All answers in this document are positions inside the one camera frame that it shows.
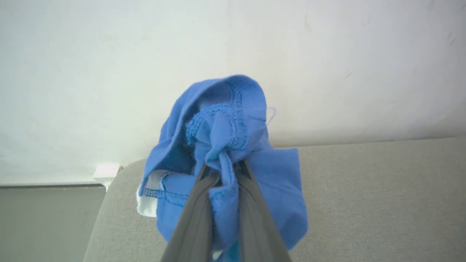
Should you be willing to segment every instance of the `gray couch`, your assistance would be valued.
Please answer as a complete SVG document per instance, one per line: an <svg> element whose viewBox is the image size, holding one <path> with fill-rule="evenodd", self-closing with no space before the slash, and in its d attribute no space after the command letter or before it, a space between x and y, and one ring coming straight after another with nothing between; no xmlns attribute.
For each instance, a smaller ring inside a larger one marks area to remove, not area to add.
<svg viewBox="0 0 466 262"><path fill-rule="evenodd" d="M299 148L307 235L294 262L466 261L466 138ZM112 182L85 262L156 262L155 219L136 212L144 160Z"/></svg>

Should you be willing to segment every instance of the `gray floor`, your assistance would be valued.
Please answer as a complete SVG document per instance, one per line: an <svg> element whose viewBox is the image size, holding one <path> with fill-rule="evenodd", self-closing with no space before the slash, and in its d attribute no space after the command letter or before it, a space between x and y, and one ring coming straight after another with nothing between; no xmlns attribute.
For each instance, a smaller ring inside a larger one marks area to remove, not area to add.
<svg viewBox="0 0 466 262"><path fill-rule="evenodd" d="M0 188L0 261L82 262L103 187Z"/></svg>

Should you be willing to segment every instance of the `white wall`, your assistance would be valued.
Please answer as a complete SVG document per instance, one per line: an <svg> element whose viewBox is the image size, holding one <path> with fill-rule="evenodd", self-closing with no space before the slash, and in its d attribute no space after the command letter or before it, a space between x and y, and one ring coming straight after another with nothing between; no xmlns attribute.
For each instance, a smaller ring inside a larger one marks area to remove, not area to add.
<svg viewBox="0 0 466 262"><path fill-rule="evenodd" d="M275 145L466 133L464 0L3 0L0 184L145 157L192 82L243 73Z"/></svg>

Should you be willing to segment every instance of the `blue cloth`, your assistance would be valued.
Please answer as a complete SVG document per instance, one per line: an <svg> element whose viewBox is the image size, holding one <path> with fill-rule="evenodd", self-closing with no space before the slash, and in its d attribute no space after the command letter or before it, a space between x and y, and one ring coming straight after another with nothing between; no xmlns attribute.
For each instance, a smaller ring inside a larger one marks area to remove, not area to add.
<svg viewBox="0 0 466 262"><path fill-rule="evenodd" d="M145 164L139 195L158 198L157 228L168 241L204 162L221 173L222 186L209 191L214 216L213 250L238 239L238 185L233 163L247 158L275 224L291 249L308 227L297 149L274 149L266 126L266 101L259 84L230 76L193 84L176 101L160 140ZM153 170L164 190L145 189Z"/></svg>

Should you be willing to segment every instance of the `crumpled blue shirt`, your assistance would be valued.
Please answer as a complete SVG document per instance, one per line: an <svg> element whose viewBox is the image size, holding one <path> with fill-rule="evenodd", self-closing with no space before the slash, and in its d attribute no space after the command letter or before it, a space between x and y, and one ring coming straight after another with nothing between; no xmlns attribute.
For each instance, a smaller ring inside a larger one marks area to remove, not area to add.
<svg viewBox="0 0 466 262"><path fill-rule="evenodd" d="M260 85L241 75L195 83L176 101L147 159L138 192L145 194L153 170L173 171L163 177L163 190L155 192L157 228L167 241L205 162L220 171L222 181L221 187L209 191L213 250L237 249L233 245L239 228L238 185L233 163L244 158L287 248L305 235L308 222L298 151L271 146L266 110Z"/></svg>

